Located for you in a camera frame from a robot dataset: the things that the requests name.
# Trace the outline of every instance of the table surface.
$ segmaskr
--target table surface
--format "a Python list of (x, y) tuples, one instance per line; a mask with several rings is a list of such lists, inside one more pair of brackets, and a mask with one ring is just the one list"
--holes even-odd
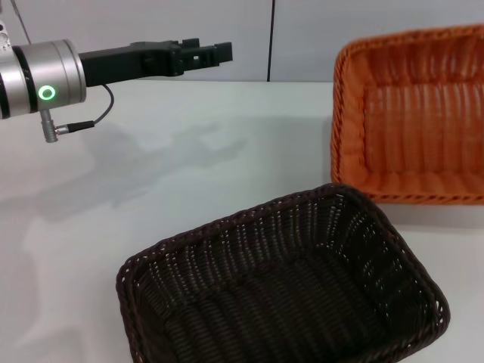
[[(129, 363), (115, 277), (162, 238), (330, 181), (331, 83), (113, 85), (95, 129), (46, 144), (39, 115), (0, 122), (0, 361)], [(52, 112), (97, 117), (102, 88)], [(452, 321), (408, 362), (477, 361), (484, 207), (382, 206)]]

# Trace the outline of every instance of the black cable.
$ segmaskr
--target black cable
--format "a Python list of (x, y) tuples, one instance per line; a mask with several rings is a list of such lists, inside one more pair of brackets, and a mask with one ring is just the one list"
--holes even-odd
[(102, 115), (100, 115), (97, 119), (94, 120), (94, 124), (98, 124), (106, 115), (111, 111), (114, 105), (114, 95), (111, 89), (107, 85), (103, 85), (103, 87), (106, 89), (107, 93), (109, 93), (109, 96), (111, 97), (111, 102), (109, 103), (109, 106), (107, 109), (103, 112)]
[(109, 103), (109, 106), (94, 121), (85, 121), (83, 123), (68, 123), (68, 124), (66, 124), (65, 126), (67, 127), (67, 130), (70, 134), (72, 134), (73, 132), (90, 129), (91, 127), (96, 126), (96, 124), (99, 123), (104, 117), (106, 117), (106, 115), (111, 111), (111, 109), (113, 108), (113, 105), (114, 105), (113, 92), (111, 91), (111, 89), (107, 85), (102, 85), (102, 86), (106, 89), (107, 93), (109, 93), (109, 96), (111, 98), (111, 102)]

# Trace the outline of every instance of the wicker basket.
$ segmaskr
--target wicker basket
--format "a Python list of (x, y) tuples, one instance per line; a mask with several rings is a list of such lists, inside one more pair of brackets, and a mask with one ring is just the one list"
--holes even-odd
[(116, 288), (135, 363), (394, 362), (450, 320), (385, 215), (339, 185), (162, 240)]
[(362, 39), (334, 74), (332, 179), (383, 203), (484, 203), (484, 26)]

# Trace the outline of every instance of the cable connector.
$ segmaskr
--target cable connector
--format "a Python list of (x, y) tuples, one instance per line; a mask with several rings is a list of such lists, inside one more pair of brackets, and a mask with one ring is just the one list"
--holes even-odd
[(94, 121), (84, 121), (82, 123), (67, 123), (55, 128), (55, 133), (58, 135), (72, 134), (73, 132), (90, 129), (96, 124)]

